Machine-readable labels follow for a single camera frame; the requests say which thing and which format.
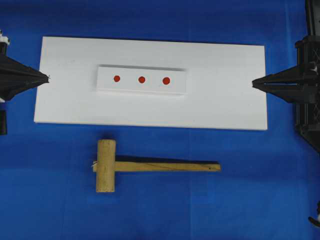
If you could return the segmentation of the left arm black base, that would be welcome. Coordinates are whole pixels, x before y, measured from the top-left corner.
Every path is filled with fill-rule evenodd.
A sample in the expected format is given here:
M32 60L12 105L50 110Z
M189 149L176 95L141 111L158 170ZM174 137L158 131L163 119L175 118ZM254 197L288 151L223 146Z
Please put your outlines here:
M0 110L0 135L6 135L7 129L7 115L5 110Z

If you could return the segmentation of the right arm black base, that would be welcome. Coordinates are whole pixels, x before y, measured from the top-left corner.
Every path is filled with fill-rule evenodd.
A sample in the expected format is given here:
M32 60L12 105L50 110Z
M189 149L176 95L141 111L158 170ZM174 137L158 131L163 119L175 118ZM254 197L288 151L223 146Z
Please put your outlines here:
M320 0L305 1L307 31L311 36L320 35Z

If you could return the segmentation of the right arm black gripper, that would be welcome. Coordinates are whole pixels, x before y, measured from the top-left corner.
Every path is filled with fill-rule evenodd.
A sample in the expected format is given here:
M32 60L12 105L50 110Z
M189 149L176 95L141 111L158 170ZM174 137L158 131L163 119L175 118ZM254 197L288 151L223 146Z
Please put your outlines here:
M320 135L320 37L308 35L295 43L297 66L269 74L252 81L252 87L272 94L295 107L295 127L303 137ZM303 103L297 86L269 85L292 84L298 81L303 87Z

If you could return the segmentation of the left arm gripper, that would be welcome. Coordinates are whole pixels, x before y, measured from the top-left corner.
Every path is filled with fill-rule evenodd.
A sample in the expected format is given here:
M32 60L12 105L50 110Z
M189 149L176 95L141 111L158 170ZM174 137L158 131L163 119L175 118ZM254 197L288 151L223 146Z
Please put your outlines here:
M10 101L26 90L49 83L49 77L7 56L10 40L0 32L0 102ZM10 77L33 77L40 80L10 81Z

